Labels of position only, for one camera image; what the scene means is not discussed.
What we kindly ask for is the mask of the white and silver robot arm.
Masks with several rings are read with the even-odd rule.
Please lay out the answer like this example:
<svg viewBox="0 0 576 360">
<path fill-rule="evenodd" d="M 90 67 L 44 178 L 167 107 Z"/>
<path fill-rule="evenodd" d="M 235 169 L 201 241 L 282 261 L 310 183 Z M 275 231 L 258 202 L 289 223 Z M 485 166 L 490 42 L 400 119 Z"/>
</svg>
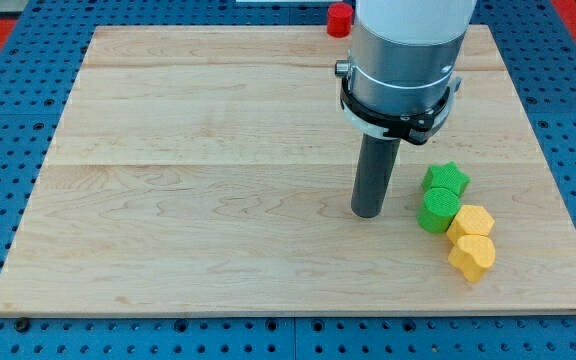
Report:
<svg viewBox="0 0 576 360">
<path fill-rule="evenodd" d="M 343 89 L 364 107 L 414 115 L 443 96 L 476 0 L 358 0 Z"/>
</svg>

